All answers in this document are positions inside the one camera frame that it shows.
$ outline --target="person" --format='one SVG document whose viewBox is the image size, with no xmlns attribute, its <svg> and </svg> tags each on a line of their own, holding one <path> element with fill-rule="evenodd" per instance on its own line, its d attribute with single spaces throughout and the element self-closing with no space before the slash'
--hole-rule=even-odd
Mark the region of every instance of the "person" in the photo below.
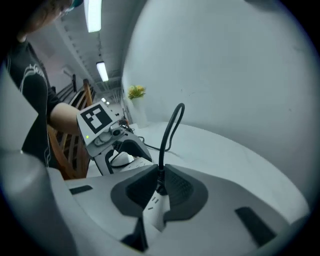
<svg viewBox="0 0 320 256">
<path fill-rule="evenodd" d="M 5 59 L 12 80 L 38 113 L 22 151 L 37 157 L 46 167 L 58 168 L 50 145 L 47 124 L 60 132 L 78 135 L 78 110 L 58 99 L 50 86 L 46 69 L 27 41 L 27 36 L 82 3 L 83 0 L 45 0 L 17 33 Z"/>
</svg>

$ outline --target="white table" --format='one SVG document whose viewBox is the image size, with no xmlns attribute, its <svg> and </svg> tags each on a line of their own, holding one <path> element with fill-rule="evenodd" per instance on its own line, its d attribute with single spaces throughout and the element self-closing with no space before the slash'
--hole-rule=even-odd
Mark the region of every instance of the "white table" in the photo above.
<svg viewBox="0 0 320 256">
<path fill-rule="evenodd" d="M 145 138 L 145 143 L 160 148 L 167 124 L 130 127 L 135 135 Z M 148 149 L 152 162 L 158 164 L 159 151 Z M 164 163 L 235 182 L 273 207 L 289 223 L 310 212 L 304 196 L 280 170 L 250 149 L 218 134 L 180 124 Z"/>
</svg>

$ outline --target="ceiling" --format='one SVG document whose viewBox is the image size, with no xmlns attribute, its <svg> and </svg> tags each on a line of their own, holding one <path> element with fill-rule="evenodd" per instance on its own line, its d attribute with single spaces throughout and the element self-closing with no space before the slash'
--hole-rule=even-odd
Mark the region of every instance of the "ceiling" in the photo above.
<svg viewBox="0 0 320 256">
<path fill-rule="evenodd" d="M 122 59 L 138 3 L 139 0 L 102 0 L 99 32 L 88 33 L 84 5 L 61 18 L 63 32 L 93 79 L 97 97 L 121 88 Z M 102 82 L 98 73 L 96 63 L 101 61 L 105 63 L 108 82 Z"/>
</svg>

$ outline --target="ceiling light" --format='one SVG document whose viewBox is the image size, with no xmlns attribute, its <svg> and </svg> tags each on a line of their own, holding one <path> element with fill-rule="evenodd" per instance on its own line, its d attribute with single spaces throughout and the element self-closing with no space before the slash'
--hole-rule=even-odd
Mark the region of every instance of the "ceiling light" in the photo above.
<svg viewBox="0 0 320 256">
<path fill-rule="evenodd" d="M 84 13 L 88 32 L 101 30 L 102 0 L 84 0 Z"/>
<path fill-rule="evenodd" d="M 96 64 L 96 68 L 99 71 L 100 77 L 102 79 L 103 82 L 108 81 L 108 75 L 107 75 L 107 70 L 106 70 L 106 65 L 104 62 L 98 62 Z"/>
</svg>

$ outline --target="vase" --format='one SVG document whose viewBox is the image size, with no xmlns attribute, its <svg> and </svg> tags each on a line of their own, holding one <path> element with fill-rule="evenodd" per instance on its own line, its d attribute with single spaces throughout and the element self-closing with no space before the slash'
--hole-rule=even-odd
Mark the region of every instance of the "vase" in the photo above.
<svg viewBox="0 0 320 256">
<path fill-rule="evenodd" d="M 134 108 L 134 120 L 133 122 L 138 125 L 139 128 L 144 128 L 148 126 L 147 116 L 144 106 L 144 98 L 133 98 L 132 105 Z"/>
</svg>

